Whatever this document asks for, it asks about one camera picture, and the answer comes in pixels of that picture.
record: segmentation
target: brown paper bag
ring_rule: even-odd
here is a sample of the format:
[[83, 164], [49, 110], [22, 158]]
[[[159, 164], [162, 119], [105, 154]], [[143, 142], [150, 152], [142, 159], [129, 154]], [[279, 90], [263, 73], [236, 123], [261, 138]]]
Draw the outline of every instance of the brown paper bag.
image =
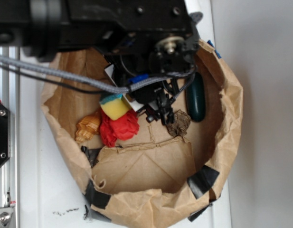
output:
[[[241, 134], [243, 89], [215, 49], [200, 41], [196, 54], [204, 80], [206, 117], [173, 138], [159, 122], [139, 117], [140, 130], [117, 147], [104, 147], [91, 168], [81, 145], [102, 148], [99, 136], [78, 145], [76, 124], [99, 107], [99, 96], [44, 86], [42, 110], [81, 192], [98, 216], [131, 228], [166, 228], [220, 197]], [[94, 49], [60, 54], [52, 67], [109, 82]], [[62, 80], [81, 89], [87, 85]], [[186, 112], [185, 93], [173, 105]]]

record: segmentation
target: white wall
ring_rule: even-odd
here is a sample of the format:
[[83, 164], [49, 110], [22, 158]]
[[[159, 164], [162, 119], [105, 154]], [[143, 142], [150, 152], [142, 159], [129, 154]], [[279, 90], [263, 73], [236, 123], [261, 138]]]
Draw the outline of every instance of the white wall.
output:
[[216, 48], [245, 89], [233, 228], [293, 228], [293, 0], [212, 0]]

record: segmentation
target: dark green object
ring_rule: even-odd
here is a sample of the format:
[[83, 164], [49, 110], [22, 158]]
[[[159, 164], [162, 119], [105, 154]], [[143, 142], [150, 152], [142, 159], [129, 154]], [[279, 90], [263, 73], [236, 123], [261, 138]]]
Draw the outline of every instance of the dark green object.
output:
[[186, 89], [186, 104], [193, 121], [200, 122], [205, 117], [205, 95], [201, 74], [196, 72], [193, 83]]

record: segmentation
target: yellow sponge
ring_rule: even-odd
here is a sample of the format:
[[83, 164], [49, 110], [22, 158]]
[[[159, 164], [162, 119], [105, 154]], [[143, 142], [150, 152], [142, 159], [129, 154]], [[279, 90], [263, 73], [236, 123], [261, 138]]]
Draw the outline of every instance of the yellow sponge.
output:
[[122, 94], [101, 97], [100, 106], [105, 114], [112, 120], [117, 120], [125, 115], [130, 108], [123, 102]]

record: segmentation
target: red crumpled fabric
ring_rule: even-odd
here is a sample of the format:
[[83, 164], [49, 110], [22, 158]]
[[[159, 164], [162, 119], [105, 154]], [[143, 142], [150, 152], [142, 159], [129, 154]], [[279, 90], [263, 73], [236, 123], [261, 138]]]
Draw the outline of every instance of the red crumpled fabric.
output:
[[134, 110], [128, 111], [117, 120], [111, 120], [103, 110], [101, 110], [101, 114], [100, 136], [106, 146], [114, 147], [117, 139], [125, 141], [138, 133], [140, 126], [138, 125], [138, 118]]

